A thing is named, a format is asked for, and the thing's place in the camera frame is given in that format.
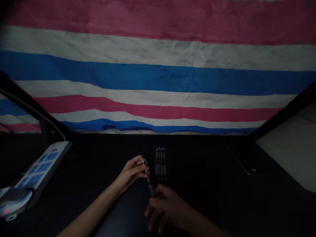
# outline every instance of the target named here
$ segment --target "blue stripe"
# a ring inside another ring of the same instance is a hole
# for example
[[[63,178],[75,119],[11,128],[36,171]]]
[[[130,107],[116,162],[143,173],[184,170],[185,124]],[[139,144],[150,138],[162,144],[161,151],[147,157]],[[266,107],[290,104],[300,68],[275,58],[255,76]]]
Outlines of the blue stripe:
[[[256,130],[256,128],[204,128],[199,126],[153,126],[138,121],[112,121],[105,118],[91,120],[87,122],[65,122],[62,123],[73,130],[89,129],[95,131],[103,131],[109,128],[116,128],[120,131],[124,130],[151,130],[156,133],[171,133],[171,132],[196,132],[209,134],[229,134],[229,133],[245,133],[249,134]]]
[[[315,71],[78,62],[48,55],[7,51],[0,52],[0,65],[14,80],[71,80],[106,89],[236,95],[299,94],[316,78]]]
[[[0,115],[27,115],[28,113],[9,99],[0,100]]]

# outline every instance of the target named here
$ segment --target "white stripe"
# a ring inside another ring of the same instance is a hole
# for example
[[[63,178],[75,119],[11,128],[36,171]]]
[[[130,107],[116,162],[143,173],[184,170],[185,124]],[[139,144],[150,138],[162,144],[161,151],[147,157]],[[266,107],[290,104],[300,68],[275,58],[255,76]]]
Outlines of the white stripe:
[[[2,124],[19,124],[19,123],[28,123],[28,124],[37,124],[39,121],[34,118],[32,115],[1,115],[0,123]]]
[[[316,70],[316,45],[236,45],[3,27],[0,49],[76,61],[251,70]]]
[[[205,128],[257,128],[265,121],[256,122],[207,122],[194,119],[156,119],[134,116],[127,112],[104,112],[100,110],[83,110],[63,114],[51,114],[58,121],[86,122],[96,119],[109,119],[112,121],[143,122],[153,126],[200,126]]]
[[[135,105],[180,106],[211,109],[283,108],[296,95],[228,95],[212,93],[110,90],[89,83],[56,81],[16,81],[32,97],[83,95],[106,97],[115,102]]]
[[[96,131],[91,131],[91,130],[84,130],[84,129],[78,129],[76,130],[77,132],[81,133],[93,133]],[[211,135],[209,133],[196,133],[196,132],[172,132],[172,133],[156,133],[151,130],[125,130],[125,131],[120,131],[118,129],[107,129],[104,131],[97,131],[97,133],[101,134],[135,134],[135,135]],[[229,133],[229,134],[224,134],[222,136],[227,136],[227,135],[245,135],[245,133]]]

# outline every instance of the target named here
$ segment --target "left hand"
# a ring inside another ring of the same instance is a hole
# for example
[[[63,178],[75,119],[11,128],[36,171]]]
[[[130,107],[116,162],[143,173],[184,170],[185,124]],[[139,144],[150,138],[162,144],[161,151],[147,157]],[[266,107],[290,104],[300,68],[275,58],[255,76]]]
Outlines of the left hand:
[[[146,175],[143,173],[144,170],[147,170],[149,174],[149,167],[143,165],[142,156],[138,155],[133,159],[129,160],[122,172],[114,181],[114,185],[118,188],[120,193],[124,193],[139,177],[146,178]]]

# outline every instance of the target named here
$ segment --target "striped fabric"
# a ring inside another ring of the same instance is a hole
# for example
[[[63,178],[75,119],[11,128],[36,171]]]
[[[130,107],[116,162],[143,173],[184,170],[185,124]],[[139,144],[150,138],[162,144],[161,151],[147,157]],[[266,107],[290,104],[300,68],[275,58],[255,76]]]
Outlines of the striped fabric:
[[[316,78],[313,0],[26,0],[0,67],[79,132],[249,134]],[[39,131],[0,97],[0,123]]]

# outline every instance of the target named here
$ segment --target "power strip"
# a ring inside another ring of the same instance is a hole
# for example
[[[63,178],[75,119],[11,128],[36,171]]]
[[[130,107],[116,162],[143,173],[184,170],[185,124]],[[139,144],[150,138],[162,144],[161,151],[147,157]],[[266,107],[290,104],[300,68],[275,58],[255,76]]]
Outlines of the power strip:
[[[15,188],[33,189],[33,198],[28,207],[34,205],[39,199],[46,184],[71,146],[71,142],[59,142],[50,145],[16,184]]]

